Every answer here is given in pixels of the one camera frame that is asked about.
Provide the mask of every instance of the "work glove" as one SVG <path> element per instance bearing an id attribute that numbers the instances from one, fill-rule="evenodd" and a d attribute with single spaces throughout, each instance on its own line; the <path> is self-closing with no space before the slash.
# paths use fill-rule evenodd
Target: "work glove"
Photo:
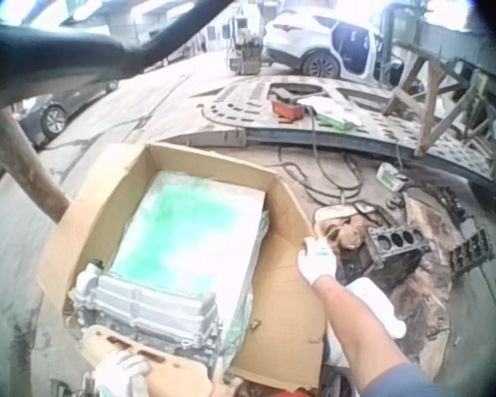
<path id="1" fill-rule="evenodd" d="M 149 371 L 143 356 L 128 351 L 112 352 L 93 373 L 95 390 L 100 397 L 148 397 L 145 376 Z"/>
<path id="2" fill-rule="evenodd" d="M 304 249 L 298 253 L 299 271 L 310 285 L 323 275 L 335 278 L 336 256 L 327 245 L 325 238 L 315 240 L 307 237 Z"/>

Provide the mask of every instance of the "cylinder bore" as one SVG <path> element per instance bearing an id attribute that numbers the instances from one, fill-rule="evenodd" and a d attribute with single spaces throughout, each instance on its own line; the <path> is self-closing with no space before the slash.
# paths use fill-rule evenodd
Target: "cylinder bore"
<path id="1" fill-rule="evenodd" d="M 399 248 L 404 245 L 403 238 L 400 237 L 400 235 L 397 233 L 393 233 L 391 235 L 391 241 L 393 242 L 393 244 L 395 244 L 395 246 L 398 246 Z"/>
<path id="2" fill-rule="evenodd" d="M 391 241 L 386 236 L 378 236 L 377 242 L 379 242 L 379 247 L 384 251 L 388 251 L 391 248 Z"/>
<path id="3" fill-rule="evenodd" d="M 422 240 L 424 240 L 422 233 L 419 232 L 417 229 L 413 229 L 412 235 L 413 235 L 413 239 L 415 240 L 415 242 L 421 242 Z"/>
<path id="4" fill-rule="evenodd" d="M 403 232 L 403 238 L 408 244 L 413 244 L 414 242 L 412 233 L 410 233 L 408 230 Z"/>

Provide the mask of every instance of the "metal pipe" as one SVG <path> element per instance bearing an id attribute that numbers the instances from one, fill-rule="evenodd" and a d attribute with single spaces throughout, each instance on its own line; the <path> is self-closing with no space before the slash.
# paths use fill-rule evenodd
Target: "metal pipe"
<path id="1" fill-rule="evenodd" d="M 144 45 L 73 29 L 0 24 L 0 109 L 44 93 L 128 79 L 177 50 L 230 3 L 200 0 Z"/>

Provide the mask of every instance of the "dark car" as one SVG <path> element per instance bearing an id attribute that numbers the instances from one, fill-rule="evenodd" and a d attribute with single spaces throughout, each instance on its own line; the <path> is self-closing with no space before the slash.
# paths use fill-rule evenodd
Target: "dark car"
<path id="1" fill-rule="evenodd" d="M 102 93 L 116 90 L 116 80 L 108 83 L 85 85 L 63 93 L 51 93 L 25 99 L 13 105 L 13 116 L 27 138 L 35 146 L 58 136 L 65 128 L 68 117 Z"/>

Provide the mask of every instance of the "white car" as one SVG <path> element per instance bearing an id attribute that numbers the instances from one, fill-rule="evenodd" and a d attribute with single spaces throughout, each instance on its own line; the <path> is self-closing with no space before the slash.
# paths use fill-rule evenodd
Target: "white car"
<path id="1" fill-rule="evenodd" d="M 281 12 L 265 27 L 265 56 L 303 74 L 376 85 L 382 38 L 374 29 L 338 19 L 321 7 Z M 392 55 L 389 81 L 398 85 L 404 63 Z"/>

